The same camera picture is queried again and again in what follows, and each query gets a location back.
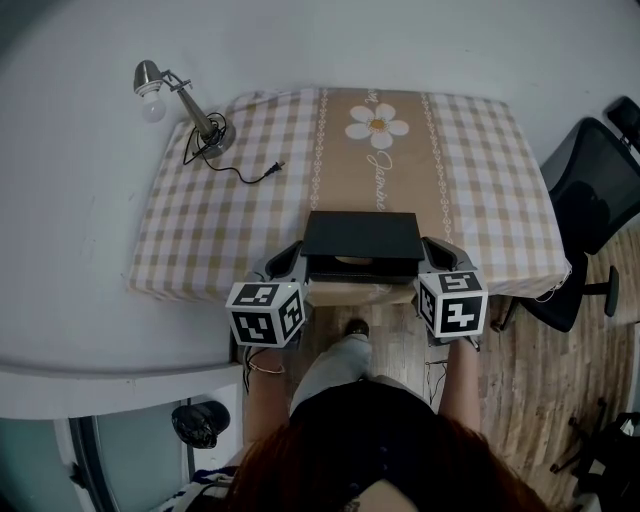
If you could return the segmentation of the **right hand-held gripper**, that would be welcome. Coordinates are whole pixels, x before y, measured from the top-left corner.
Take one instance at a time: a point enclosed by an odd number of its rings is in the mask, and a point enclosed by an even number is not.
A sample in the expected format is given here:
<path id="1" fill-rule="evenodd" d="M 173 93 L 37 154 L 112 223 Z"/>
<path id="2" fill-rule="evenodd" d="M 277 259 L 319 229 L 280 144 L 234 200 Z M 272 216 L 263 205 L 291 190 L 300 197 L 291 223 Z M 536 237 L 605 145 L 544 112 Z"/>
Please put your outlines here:
<path id="1" fill-rule="evenodd" d="M 423 238 L 422 273 L 417 276 L 417 313 L 435 340 L 483 333 L 488 306 L 484 278 L 461 248 Z"/>

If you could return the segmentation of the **person's dark top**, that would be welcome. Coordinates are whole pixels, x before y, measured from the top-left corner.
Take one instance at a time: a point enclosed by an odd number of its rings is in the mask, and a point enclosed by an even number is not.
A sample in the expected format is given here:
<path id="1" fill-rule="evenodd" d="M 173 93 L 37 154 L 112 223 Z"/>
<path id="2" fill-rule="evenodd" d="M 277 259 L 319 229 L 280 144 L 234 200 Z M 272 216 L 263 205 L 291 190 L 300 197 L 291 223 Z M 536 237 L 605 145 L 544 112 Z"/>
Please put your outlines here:
<path id="1" fill-rule="evenodd" d="M 291 423 L 378 428 L 387 423 L 395 426 L 423 422 L 434 416 L 431 407 L 410 390 L 361 379 L 330 387 L 303 400 L 291 413 Z"/>

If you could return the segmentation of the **glass door with dark frame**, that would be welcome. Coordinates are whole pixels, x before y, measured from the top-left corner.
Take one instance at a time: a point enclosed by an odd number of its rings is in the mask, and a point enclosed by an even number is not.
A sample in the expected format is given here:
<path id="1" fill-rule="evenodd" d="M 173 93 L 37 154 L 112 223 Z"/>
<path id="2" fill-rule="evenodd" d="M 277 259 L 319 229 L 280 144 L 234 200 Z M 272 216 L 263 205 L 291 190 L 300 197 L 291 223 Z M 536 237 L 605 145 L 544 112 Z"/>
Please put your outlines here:
<path id="1" fill-rule="evenodd" d="M 155 510 L 186 483 L 173 409 L 165 404 L 97 417 L 101 465 L 119 512 Z"/>

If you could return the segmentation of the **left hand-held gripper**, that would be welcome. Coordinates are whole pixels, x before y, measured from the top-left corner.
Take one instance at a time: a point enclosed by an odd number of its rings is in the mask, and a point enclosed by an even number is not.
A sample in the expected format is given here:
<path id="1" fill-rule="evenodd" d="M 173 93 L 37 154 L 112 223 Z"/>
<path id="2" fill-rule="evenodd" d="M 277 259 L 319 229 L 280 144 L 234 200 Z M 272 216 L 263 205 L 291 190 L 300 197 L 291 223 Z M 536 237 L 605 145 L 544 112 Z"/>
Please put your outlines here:
<path id="1" fill-rule="evenodd" d="M 244 281 L 235 282 L 225 304 L 239 346 L 285 347 L 306 321 L 306 257 L 294 242 Z"/>

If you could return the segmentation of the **beige checked flower tablecloth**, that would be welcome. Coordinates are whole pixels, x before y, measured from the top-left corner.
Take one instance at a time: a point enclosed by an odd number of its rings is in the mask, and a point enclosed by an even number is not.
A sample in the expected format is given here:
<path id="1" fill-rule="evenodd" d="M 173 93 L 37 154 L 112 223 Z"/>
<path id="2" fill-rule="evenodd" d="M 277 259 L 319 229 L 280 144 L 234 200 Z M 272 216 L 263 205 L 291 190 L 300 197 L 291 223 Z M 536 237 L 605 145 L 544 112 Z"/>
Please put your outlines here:
<path id="1" fill-rule="evenodd" d="M 314 210 L 407 212 L 466 251 L 491 293 L 538 297 L 569 275 L 547 186 L 509 107 L 429 92 L 308 88 L 229 104 L 231 148 L 212 163 L 175 128 L 129 274 L 159 298 L 228 296 Z"/>

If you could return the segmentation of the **black rectangular box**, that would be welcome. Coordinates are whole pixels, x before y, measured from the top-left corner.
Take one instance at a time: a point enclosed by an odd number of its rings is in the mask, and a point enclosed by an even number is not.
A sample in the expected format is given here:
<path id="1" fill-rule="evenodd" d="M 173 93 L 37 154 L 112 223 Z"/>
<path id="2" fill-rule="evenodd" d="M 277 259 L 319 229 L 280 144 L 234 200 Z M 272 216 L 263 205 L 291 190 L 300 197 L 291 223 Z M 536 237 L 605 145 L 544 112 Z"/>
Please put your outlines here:
<path id="1" fill-rule="evenodd" d="M 301 255 L 314 281 L 407 284 L 424 247 L 413 213 L 313 211 Z"/>

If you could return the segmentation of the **black mesh office chair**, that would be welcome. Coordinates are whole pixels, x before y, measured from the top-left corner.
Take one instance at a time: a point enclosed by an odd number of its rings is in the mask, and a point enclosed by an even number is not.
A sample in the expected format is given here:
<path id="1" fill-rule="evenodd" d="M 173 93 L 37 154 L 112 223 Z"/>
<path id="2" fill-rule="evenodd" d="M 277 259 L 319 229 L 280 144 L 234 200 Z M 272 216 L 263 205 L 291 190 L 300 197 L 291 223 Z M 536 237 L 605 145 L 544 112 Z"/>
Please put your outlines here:
<path id="1" fill-rule="evenodd" d="M 543 164 L 555 174 L 549 194 L 571 272 L 559 288 L 537 298 L 514 297 L 503 320 L 491 329 L 504 331 L 518 306 L 549 327 L 567 333 L 577 318 L 582 298 L 603 296 L 604 313 L 617 308 L 620 278 L 615 266 L 608 280 L 586 282 L 588 257 L 597 254 L 628 221 L 640 214 L 640 106 L 627 96 L 616 99 L 604 114 L 607 125 L 586 117 L 572 129 Z"/>

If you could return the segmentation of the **striped dark and white cloth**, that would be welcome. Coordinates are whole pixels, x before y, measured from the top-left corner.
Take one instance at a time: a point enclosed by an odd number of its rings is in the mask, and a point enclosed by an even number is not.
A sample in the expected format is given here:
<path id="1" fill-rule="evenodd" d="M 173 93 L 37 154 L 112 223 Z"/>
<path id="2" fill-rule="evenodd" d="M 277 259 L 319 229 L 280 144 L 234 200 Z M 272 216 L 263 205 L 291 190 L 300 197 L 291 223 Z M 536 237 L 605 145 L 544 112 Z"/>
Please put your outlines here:
<path id="1" fill-rule="evenodd" d="M 172 496 L 161 512 L 199 512 L 199 507 L 222 501 L 233 483 L 237 466 L 198 470 L 191 481 Z"/>

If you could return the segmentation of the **person's right forearm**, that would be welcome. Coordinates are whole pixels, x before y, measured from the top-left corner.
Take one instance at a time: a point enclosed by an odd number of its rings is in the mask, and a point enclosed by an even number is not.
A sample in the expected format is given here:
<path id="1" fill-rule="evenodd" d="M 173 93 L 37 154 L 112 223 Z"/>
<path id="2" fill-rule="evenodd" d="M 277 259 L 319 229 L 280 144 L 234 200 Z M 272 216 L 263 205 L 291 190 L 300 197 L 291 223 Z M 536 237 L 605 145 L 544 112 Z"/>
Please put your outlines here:
<path id="1" fill-rule="evenodd" d="M 481 430 L 479 352 L 464 338 L 449 344 L 447 375 L 438 413 L 467 429 Z"/>

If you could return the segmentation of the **person's grey trouser leg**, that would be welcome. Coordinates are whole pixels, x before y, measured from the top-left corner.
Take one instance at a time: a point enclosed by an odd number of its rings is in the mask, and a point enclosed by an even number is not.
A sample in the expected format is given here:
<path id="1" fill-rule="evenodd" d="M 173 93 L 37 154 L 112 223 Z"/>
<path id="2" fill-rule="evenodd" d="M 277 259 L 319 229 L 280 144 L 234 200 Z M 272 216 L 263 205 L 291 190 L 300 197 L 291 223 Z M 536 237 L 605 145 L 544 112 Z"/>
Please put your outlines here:
<path id="1" fill-rule="evenodd" d="M 290 414 L 317 394 L 331 388 L 357 382 L 369 374 L 372 346 L 365 334 L 345 335 L 322 352 L 299 383 L 290 406 Z"/>

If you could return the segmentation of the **person's left forearm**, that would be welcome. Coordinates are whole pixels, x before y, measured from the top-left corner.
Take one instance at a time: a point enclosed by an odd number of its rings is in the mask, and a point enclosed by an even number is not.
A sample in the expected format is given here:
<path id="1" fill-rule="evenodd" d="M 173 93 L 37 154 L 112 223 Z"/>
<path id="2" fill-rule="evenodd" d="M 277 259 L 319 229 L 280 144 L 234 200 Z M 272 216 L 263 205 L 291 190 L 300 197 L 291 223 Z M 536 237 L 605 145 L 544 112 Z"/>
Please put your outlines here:
<path id="1" fill-rule="evenodd" d="M 279 349 L 254 347 L 248 356 L 244 438 L 255 443 L 289 422 L 287 382 Z"/>

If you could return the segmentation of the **silver desk lamp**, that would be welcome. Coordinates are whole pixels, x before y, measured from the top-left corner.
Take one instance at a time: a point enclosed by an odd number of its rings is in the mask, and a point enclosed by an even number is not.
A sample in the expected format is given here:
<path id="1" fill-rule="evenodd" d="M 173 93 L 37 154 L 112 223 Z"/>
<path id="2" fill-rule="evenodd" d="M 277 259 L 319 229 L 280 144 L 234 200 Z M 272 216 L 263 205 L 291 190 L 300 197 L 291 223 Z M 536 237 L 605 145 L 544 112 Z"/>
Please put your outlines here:
<path id="1" fill-rule="evenodd" d="M 187 156 L 217 158 L 231 148 L 236 138 L 234 125 L 221 113 L 206 115 L 187 91 L 192 87 L 191 81 L 179 78 L 169 69 L 161 71 L 151 60 L 143 60 L 136 66 L 133 80 L 134 93 L 143 101 L 145 121 L 156 123 L 163 119 L 166 113 L 160 95 L 163 86 L 178 95 L 193 123 L 193 134 L 186 145 Z"/>

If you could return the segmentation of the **black swivel chair base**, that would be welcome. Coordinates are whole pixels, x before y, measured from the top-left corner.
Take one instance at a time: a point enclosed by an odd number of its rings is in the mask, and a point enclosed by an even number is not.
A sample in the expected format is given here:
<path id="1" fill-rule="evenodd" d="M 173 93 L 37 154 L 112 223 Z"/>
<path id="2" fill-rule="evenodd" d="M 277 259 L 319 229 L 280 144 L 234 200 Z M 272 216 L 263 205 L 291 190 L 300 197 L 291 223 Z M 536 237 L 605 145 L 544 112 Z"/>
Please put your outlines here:
<path id="1" fill-rule="evenodd" d="M 604 425 L 607 402 L 597 400 L 598 416 L 590 432 L 571 416 L 567 424 L 578 436 L 578 451 L 560 464 L 551 465 L 549 471 L 558 474 L 572 467 L 571 475 L 578 479 L 578 489 L 584 493 L 622 497 L 629 488 L 640 485 L 640 412 L 622 412 L 615 420 Z"/>

